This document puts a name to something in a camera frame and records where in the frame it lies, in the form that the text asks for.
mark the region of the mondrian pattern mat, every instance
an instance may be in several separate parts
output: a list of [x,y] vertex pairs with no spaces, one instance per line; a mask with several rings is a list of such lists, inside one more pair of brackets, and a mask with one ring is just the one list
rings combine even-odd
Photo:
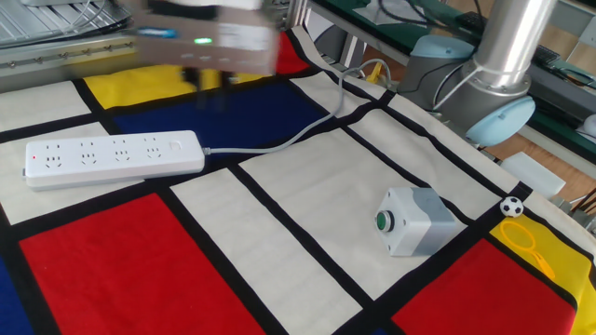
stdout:
[[[596,331],[594,240],[400,96],[349,78],[343,110],[275,154],[200,174],[33,192],[28,141],[194,130],[205,147],[280,144],[336,108],[308,34],[278,74],[241,74],[206,107],[154,66],[0,95],[0,334],[576,334]],[[389,257],[389,187],[432,187],[457,221],[431,257]],[[509,227],[498,204],[519,197]],[[517,248],[524,232],[548,261]]]

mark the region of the white square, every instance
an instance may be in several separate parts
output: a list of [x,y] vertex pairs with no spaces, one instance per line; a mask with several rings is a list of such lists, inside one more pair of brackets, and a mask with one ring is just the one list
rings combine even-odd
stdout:
[[0,94],[0,131],[90,113],[71,82]]

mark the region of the power strip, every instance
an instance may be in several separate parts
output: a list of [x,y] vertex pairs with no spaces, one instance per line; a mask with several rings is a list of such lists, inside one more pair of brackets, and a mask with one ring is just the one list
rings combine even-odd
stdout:
[[200,172],[193,131],[27,143],[23,176],[35,191]]

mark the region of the white cable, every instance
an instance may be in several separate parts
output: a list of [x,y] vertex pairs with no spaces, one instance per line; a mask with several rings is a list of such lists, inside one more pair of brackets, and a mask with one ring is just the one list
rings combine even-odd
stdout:
[[[476,66],[476,69],[474,69],[474,71],[472,71],[470,74],[468,74],[461,82],[459,82],[459,84],[457,84],[451,91],[449,91],[449,93],[447,93],[447,95],[444,96],[443,99],[441,101],[439,101],[439,103],[437,103],[437,99],[439,98],[440,90],[445,85],[445,82],[447,80],[449,80],[452,77],[452,75],[454,75],[454,73],[456,71],[458,71],[459,69],[461,69],[464,66],[465,63],[461,63],[460,65],[458,65],[451,72],[449,72],[449,74],[447,74],[447,76],[445,76],[443,78],[443,80],[439,84],[439,88],[437,88],[437,92],[435,92],[435,97],[432,100],[432,111],[433,112],[434,111],[437,111],[442,106],[442,104],[445,103],[449,98],[451,98],[451,96],[461,86],[463,86],[471,77],[473,77],[474,75],[476,75],[476,74],[478,74],[480,72],[484,72],[484,73],[488,73],[488,74],[500,74],[500,75],[511,75],[511,74],[518,74],[518,73],[521,72],[521,71],[502,72],[502,71],[490,70],[490,69],[487,69],[487,68],[483,67],[482,65],[478,64],[478,62],[476,61],[476,58],[472,57],[472,61],[474,62],[474,65]],[[528,63],[528,66],[523,71],[526,72],[530,68],[530,65],[531,64],[532,63]]]
[[56,29],[53,31],[48,31],[48,32],[39,32],[39,33],[28,34],[26,36],[19,36],[18,37],[19,39],[25,39],[25,40],[20,41],[18,39],[12,39],[12,41],[9,43],[0,43],[0,48],[24,46],[24,45],[31,44],[33,42],[42,41],[42,40],[50,38],[50,37],[54,37],[54,36],[58,37],[60,35],[66,35],[66,34],[70,34],[72,32],[76,32],[77,29],[85,27],[86,25],[92,23],[98,16],[100,16],[100,14],[105,9],[105,6],[107,5],[107,2],[108,2],[107,0],[104,0],[102,6],[98,9],[97,13],[95,13],[93,16],[91,16],[89,19],[87,19],[83,23],[76,24],[83,17],[85,12],[88,10],[91,0],[87,1],[85,8],[83,8],[83,10],[81,11],[81,14],[79,14],[79,16],[71,24],[67,25],[66,27],[63,27],[61,29]]
[[374,63],[374,62],[380,62],[381,64],[383,64],[383,66],[385,66],[387,78],[391,78],[391,71],[389,70],[389,66],[385,63],[384,60],[368,60],[368,61],[364,62],[362,65],[360,65],[358,68],[346,70],[345,72],[343,72],[341,74],[341,76],[339,78],[339,105],[337,106],[337,108],[333,112],[329,113],[329,115],[327,115],[323,118],[320,118],[319,120],[308,125],[301,132],[299,132],[296,136],[291,138],[289,141],[286,141],[285,143],[278,145],[277,147],[268,148],[268,149],[238,149],[238,148],[211,149],[211,148],[203,148],[203,152],[205,153],[205,155],[209,155],[209,154],[271,154],[271,153],[286,149],[287,147],[294,144],[296,141],[300,140],[300,138],[303,137],[304,134],[306,132],[308,132],[310,129],[322,124],[325,121],[328,121],[329,119],[334,117],[336,114],[338,114],[344,107],[344,80],[345,80],[345,77],[350,73],[359,72],[365,66],[367,66],[371,63]]
[[461,63],[457,66],[455,66],[455,68],[453,70],[451,70],[447,75],[445,75],[445,77],[443,78],[443,80],[440,82],[439,86],[437,87],[437,91],[435,92],[435,96],[432,99],[432,110],[436,110],[439,107],[435,107],[437,105],[437,99],[439,98],[439,94],[440,94],[440,90],[443,88],[443,86],[445,85],[445,82],[447,80],[449,80],[452,75],[454,75],[455,72],[457,72],[457,70],[461,69],[462,67],[464,67],[465,63]]

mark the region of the black cable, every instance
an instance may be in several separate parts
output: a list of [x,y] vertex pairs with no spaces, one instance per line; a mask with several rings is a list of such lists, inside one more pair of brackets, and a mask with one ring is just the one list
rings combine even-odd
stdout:
[[589,202],[587,202],[584,206],[582,206],[579,209],[588,213],[587,209],[590,208],[594,204],[596,204],[596,198],[591,199]]
[[478,11],[478,16],[481,17],[481,29],[482,33],[484,33],[484,17],[482,16],[481,4],[478,3],[478,0],[474,0],[474,4],[476,5],[476,10]]
[[420,77],[420,80],[418,81],[418,85],[416,86],[416,89],[414,89],[414,90],[409,90],[409,91],[405,91],[405,92],[398,92],[398,94],[407,94],[407,93],[414,93],[414,92],[417,92],[417,91],[420,89],[420,86],[422,85],[422,81],[423,81],[423,80],[425,80],[425,77],[426,77],[427,75],[429,75],[429,74],[432,74],[432,73],[434,73],[435,71],[438,71],[438,70],[440,70],[440,69],[442,69],[442,68],[445,68],[445,67],[447,67],[447,66],[449,66],[449,65],[456,65],[456,64],[459,64],[459,63],[461,63],[461,62],[460,62],[460,61],[458,61],[458,62],[451,62],[451,63],[443,64],[443,65],[441,65],[440,67],[438,67],[438,68],[436,68],[436,69],[433,69],[433,70],[430,70],[430,71],[428,71],[427,73],[423,74],[423,75],[422,75],[422,77]]
[[448,33],[454,34],[454,35],[460,35],[463,37],[470,37],[469,33],[463,32],[457,28],[453,28],[450,26],[445,26],[442,24],[438,24],[437,22],[435,22],[434,20],[431,20],[430,18],[427,18],[424,13],[421,13],[420,10],[418,10],[418,8],[416,8],[416,6],[412,3],[412,0],[406,0],[408,2],[408,4],[410,5],[410,7],[413,8],[413,10],[418,14],[418,16],[420,16],[422,19],[425,20],[411,20],[411,19],[406,19],[400,16],[397,16],[391,12],[389,12],[387,10],[387,8],[385,7],[385,5],[383,4],[384,0],[379,0],[379,8],[381,9],[381,11],[383,13],[385,13],[385,15],[387,15],[389,18],[393,19],[393,20],[399,20],[402,21],[404,23],[411,23],[411,24],[421,24],[421,25],[426,25],[428,27],[436,27],[436,28],[440,28]]
[[[451,79],[451,78],[452,78],[452,77],[453,77],[455,74],[457,74],[457,73],[458,73],[458,72],[460,72],[461,70],[462,70],[462,69],[460,68],[460,69],[458,69],[457,71],[453,71],[453,72],[451,72],[451,73],[450,73],[450,74],[447,76],[447,79],[445,79],[445,80],[444,80],[444,81],[443,81],[443,82],[440,84],[439,88],[437,88],[437,90],[438,90],[438,91],[437,91],[437,93],[435,93],[435,96],[437,97],[437,100],[438,100],[438,99],[439,99],[439,97],[440,97],[440,92],[443,90],[443,88],[445,87],[445,85],[447,85],[447,82],[449,81],[449,79]],[[435,103],[436,103],[436,101],[435,101],[435,98],[433,97],[433,101],[432,101],[432,108],[433,108],[433,112],[434,112],[434,108],[435,108]]]
[[574,214],[578,208],[581,208],[582,206],[584,206],[584,204],[586,203],[586,201],[588,201],[588,199],[590,199],[594,194],[596,194],[596,189],[591,190],[588,195],[586,195],[586,197],[584,197],[579,204],[577,204],[571,211],[571,214]]
[[594,140],[596,140],[596,136],[590,135],[590,134],[589,134],[589,133],[587,133],[587,132],[583,132],[583,131],[579,131],[579,130],[576,130],[576,132],[577,132],[578,134],[581,134],[581,135],[586,135],[586,136],[588,136],[589,138],[593,138]]

